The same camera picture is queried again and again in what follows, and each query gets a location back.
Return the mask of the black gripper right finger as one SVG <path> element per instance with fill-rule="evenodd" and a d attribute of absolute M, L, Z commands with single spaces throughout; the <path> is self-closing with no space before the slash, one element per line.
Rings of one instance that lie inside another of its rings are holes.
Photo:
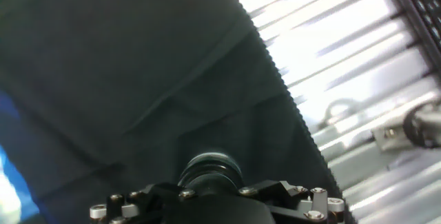
<path fill-rule="evenodd" d="M 322 187 L 307 189 L 287 181 L 266 180 L 242 187 L 238 195 L 265 206 L 274 223 L 343 224 L 345 202 Z"/>

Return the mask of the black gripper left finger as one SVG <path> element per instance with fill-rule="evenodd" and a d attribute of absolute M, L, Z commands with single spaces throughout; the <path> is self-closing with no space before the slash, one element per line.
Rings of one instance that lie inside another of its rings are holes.
<path fill-rule="evenodd" d="M 196 198 L 195 190 L 171 183 L 150 184 L 127 194 L 112 194 L 90 208 L 90 224 L 161 224 L 173 207 Z"/>

